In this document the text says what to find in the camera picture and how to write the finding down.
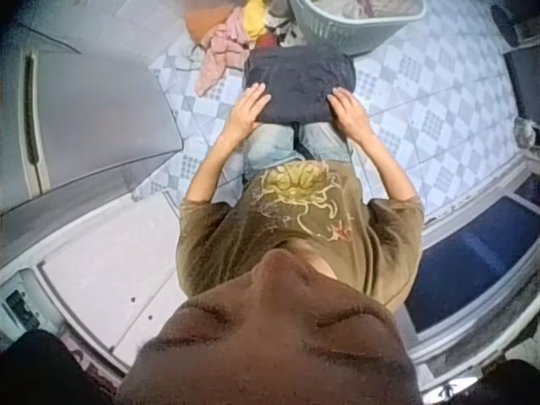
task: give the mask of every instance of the t-shirt sleeve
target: t-shirt sleeve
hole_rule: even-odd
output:
[[[208,242],[231,207],[226,202],[190,202],[180,206],[180,239],[176,248],[176,271],[180,286],[186,295],[194,295],[198,280],[205,278],[204,266],[208,262]]]
[[[417,197],[405,202],[374,199],[368,210],[375,255],[369,294],[395,311],[408,297],[418,273],[424,205]]]

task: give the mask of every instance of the laundry basket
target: laundry basket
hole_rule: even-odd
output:
[[[311,0],[291,0],[296,22],[310,43],[336,46],[348,55],[373,51],[410,22],[422,19],[427,12],[425,0],[417,15],[373,19],[345,19],[321,10]]]

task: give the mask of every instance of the wall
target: wall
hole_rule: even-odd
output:
[[[26,0],[17,20],[82,53],[150,63],[185,32],[181,0]]]

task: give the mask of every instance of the floor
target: floor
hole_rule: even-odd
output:
[[[510,48],[489,14],[496,0],[436,0],[410,24],[354,61],[354,91],[375,132],[407,171],[431,214],[507,163],[517,148],[516,103],[502,57]],[[176,203],[223,128],[240,95],[240,72],[228,71],[206,97],[194,93],[197,71],[174,69],[174,44],[150,68],[159,77],[182,137],[183,152],[153,173],[137,198],[166,190]],[[381,179],[361,152],[353,158],[364,200],[384,197]],[[241,195],[242,157],[224,168],[216,200]]]

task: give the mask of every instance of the pink cloth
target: pink cloth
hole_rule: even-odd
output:
[[[244,30],[244,9],[237,7],[224,24],[213,27],[201,40],[206,49],[195,92],[202,96],[224,75],[226,68],[244,69],[250,39]]]

